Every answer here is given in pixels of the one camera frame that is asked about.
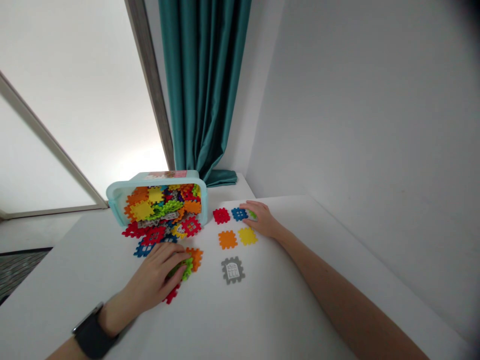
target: black watch strap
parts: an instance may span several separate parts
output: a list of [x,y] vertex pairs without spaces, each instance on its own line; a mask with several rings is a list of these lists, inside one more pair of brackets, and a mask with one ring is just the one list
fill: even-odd
[[99,313],[91,314],[75,333],[75,340],[90,359],[101,359],[119,336],[109,337],[99,324]]

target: box label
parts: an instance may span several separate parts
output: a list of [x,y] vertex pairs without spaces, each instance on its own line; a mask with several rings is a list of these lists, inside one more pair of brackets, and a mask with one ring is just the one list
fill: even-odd
[[145,180],[151,179],[173,179],[173,178],[186,178],[187,170],[179,171],[153,171],[145,176]]

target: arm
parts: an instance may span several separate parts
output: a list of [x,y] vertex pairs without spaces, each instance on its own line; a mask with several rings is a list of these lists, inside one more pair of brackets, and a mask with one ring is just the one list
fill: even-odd
[[[101,309],[98,323],[111,338],[117,336],[141,313],[161,303],[182,279],[186,266],[166,279],[181,261],[190,258],[180,244],[163,242],[155,245],[128,284]],[[75,337],[65,341],[47,360],[86,360]]]
[[417,345],[373,302],[283,227],[268,206],[247,201],[258,222],[243,220],[260,234],[274,238],[290,255],[333,326],[363,359],[428,359]]

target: door frame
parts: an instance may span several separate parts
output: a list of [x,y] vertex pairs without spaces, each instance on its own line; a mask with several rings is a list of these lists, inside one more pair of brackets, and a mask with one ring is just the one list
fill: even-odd
[[69,213],[93,209],[107,209],[109,207],[107,202],[92,186],[90,181],[85,177],[79,167],[67,155],[64,149],[60,146],[57,140],[55,140],[53,135],[40,121],[34,111],[28,106],[22,96],[17,92],[15,87],[2,73],[2,71],[0,71],[0,95],[5,98],[5,100],[12,107],[12,109],[16,111],[16,113],[25,122],[25,124],[33,131],[36,136],[38,136],[40,141],[51,151],[53,156],[58,159],[58,161],[65,167],[65,169],[70,173],[70,175],[78,182],[78,184],[90,195],[90,197],[95,202],[94,205],[25,211],[16,213],[6,213],[0,210],[0,218],[2,218],[3,220],[8,220],[38,215]]
[[152,34],[144,0],[125,0],[126,11],[130,18],[131,30],[135,38],[138,56],[140,57],[143,76],[150,95],[150,102],[155,114],[163,152],[169,170],[175,170],[174,145],[170,133],[170,125],[165,110],[165,100],[160,82],[157,58],[155,57]]

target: finger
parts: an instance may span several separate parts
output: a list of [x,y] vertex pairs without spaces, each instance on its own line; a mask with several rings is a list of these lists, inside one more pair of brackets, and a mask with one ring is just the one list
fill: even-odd
[[243,219],[243,223],[253,229],[257,229],[257,225],[259,224],[258,222],[252,221],[250,219]]
[[192,255],[189,252],[179,252],[165,261],[162,265],[162,270],[165,270],[165,273],[168,274],[174,267],[176,267],[183,260],[190,259]]
[[177,243],[169,242],[165,246],[162,246],[160,251],[152,258],[152,261],[157,264],[163,264],[168,258],[172,256],[173,253],[184,253],[185,248]]
[[240,204],[239,205],[239,208],[240,209],[246,209],[246,210],[250,210],[252,212],[254,212],[255,214],[259,214],[259,210],[261,209],[260,206],[256,205],[256,204],[251,204],[251,203],[243,203],[243,204]]
[[246,203],[247,204],[255,204],[255,205],[257,205],[259,207],[262,207],[264,209],[267,209],[267,210],[269,209],[269,207],[267,205],[265,205],[263,202],[260,202],[260,201],[247,200]]
[[159,296],[161,298],[160,301],[165,299],[167,295],[170,294],[170,292],[180,283],[180,281],[182,281],[182,276],[184,275],[186,269],[186,265],[180,266],[175,274],[162,286],[159,292]]
[[158,253],[160,251],[160,248],[164,245],[165,243],[164,242],[161,242],[161,243],[158,243],[158,244],[155,244],[153,246],[153,249],[150,251],[150,253],[146,256],[145,260],[146,259],[152,259],[156,253]]

